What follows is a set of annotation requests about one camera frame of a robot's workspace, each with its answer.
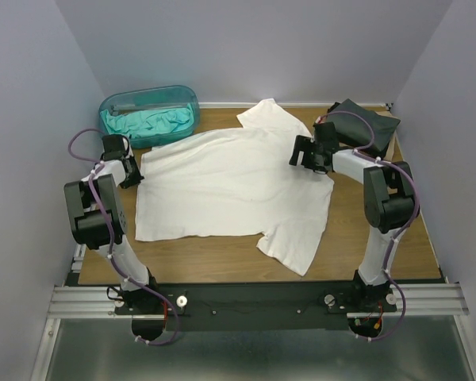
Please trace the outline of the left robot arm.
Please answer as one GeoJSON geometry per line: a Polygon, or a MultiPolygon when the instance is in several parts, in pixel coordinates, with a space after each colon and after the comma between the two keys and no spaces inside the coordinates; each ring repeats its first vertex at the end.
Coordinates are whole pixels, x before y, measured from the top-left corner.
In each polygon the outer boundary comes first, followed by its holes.
{"type": "Polygon", "coordinates": [[[118,192],[138,186],[144,177],[127,137],[105,135],[102,145],[104,152],[90,174],[63,187],[71,233],[78,244],[103,256],[118,275],[120,287],[110,300],[132,313],[153,314],[162,306],[158,285],[128,241],[118,192]]]}

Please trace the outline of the white printed t shirt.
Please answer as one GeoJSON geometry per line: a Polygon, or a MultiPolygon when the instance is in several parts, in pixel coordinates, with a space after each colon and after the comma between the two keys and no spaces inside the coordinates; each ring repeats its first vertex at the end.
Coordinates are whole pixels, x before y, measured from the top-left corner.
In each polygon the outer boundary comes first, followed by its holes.
{"type": "Polygon", "coordinates": [[[138,241],[258,235],[258,249],[305,275],[328,222],[333,180],[290,165],[307,127],[273,99],[215,129],[142,155],[138,241]]]}

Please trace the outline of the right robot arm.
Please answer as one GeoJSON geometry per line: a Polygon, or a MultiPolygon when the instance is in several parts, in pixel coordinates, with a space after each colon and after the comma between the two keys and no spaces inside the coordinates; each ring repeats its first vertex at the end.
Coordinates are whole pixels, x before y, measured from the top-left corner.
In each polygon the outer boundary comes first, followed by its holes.
{"type": "Polygon", "coordinates": [[[296,136],[289,165],[345,175],[363,185],[363,208],[370,226],[362,263],[351,285],[338,297],[354,311],[386,299],[393,284],[390,269],[397,246],[420,212],[410,166],[373,158],[358,148],[342,148],[332,122],[314,125],[312,137],[296,136]]]}

